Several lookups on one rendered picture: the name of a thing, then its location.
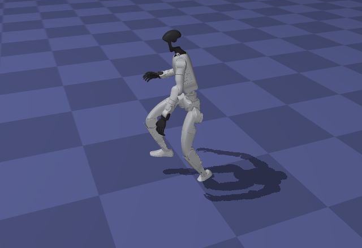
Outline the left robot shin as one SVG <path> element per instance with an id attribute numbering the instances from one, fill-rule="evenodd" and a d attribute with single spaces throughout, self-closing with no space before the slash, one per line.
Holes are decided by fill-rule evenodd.
<path id="1" fill-rule="evenodd" d="M 200 160 L 199 156 L 197 155 L 196 151 L 194 149 L 191 149 L 189 154 L 187 155 L 187 158 L 184 158 L 186 162 L 190 164 L 191 167 L 194 168 L 197 172 L 201 174 L 202 177 L 205 177 L 206 171 L 202 167 L 202 161 Z M 203 175 L 204 174 L 204 175 Z"/>

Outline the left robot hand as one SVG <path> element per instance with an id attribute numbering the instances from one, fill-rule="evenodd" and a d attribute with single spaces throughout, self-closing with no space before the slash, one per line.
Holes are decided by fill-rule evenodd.
<path id="1" fill-rule="evenodd" d="M 169 114 L 166 116 L 166 118 L 161 115 L 161 118 L 159 119 L 159 121 L 156 122 L 156 126 L 157 126 L 157 127 L 156 127 L 156 131 L 157 131 L 159 134 L 163 135 L 163 136 L 165 136 L 165 134 L 164 134 L 164 129 L 165 129 L 165 127 L 166 127 L 166 121 L 169 120 L 170 115 L 171 115 L 171 114 L 169 113 Z"/>

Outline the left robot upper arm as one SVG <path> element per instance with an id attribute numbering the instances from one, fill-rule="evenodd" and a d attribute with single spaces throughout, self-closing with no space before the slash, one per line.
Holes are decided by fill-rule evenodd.
<path id="1" fill-rule="evenodd" d="M 179 88 L 178 96 L 180 96 L 183 93 L 184 75 L 186 68 L 187 68 L 186 59 L 178 58 L 178 60 L 175 62 L 175 81 L 176 81 L 176 87 Z"/>

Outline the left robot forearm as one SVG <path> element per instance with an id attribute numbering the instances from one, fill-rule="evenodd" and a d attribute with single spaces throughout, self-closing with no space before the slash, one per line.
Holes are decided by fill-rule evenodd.
<path id="1" fill-rule="evenodd" d="M 178 93 L 179 93 L 179 88 L 176 86 L 172 87 L 169 101 L 165 106 L 165 110 L 162 112 L 162 116 L 164 116 L 165 118 L 169 113 L 172 114 L 172 112 L 174 111 L 174 107 L 176 103 L 179 101 Z"/>

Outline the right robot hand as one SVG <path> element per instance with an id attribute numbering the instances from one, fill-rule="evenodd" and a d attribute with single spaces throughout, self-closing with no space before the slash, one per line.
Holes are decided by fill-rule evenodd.
<path id="1" fill-rule="evenodd" d="M 152 71 L 149 71 L 149 72 L 146 72 L 145 75 L 143 76 L 143 78 L 145 79 L 145 81 L 147 80 L 147 82 L 151 79 L 155 79 L 155 78 L 159 78 L 160 79 L 160 76 L 159 75 L 162 75 L 163 74 L 163 71 L 159 71 L 159 72 L 152 72 Z"/>

